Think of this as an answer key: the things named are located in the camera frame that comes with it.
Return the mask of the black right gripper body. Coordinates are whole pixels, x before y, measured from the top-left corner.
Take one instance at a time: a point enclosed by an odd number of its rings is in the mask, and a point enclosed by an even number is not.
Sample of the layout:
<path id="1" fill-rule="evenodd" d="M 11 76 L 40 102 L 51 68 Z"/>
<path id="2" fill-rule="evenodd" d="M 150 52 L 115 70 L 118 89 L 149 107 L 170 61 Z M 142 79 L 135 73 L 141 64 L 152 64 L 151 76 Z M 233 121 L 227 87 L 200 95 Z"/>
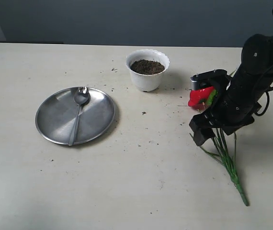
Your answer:
<path id="1" fill-rule="evenodd" d="M 204 112 L 194 115 L 189 126 L 192 131 L 206 128 L 221 128 L 227 135 L 254 122 L 252 114 L 255 105 L 219 105 L 211 106 Z"/>

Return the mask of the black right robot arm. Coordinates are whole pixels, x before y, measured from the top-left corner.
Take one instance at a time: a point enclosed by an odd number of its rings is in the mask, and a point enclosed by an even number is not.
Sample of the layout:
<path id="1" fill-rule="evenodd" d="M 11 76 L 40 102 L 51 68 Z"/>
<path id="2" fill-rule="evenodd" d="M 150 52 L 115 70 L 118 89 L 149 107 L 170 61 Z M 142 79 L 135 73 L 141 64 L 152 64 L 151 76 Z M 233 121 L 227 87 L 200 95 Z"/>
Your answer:
<path id="1" fill-rule="evenodd" d="M 189 126 L 197 146 L 213 138 L 213 128 L 231 135 L 254 122 L 260 109 L 258 100 L 273 91 L 273 36 L 255 34 L 244 44 L 241 64 L 233 77 L 216 69 L 191 77 L 194 89 L 213 86 L 217 96 L 204 112 L 194 115 Z"/>

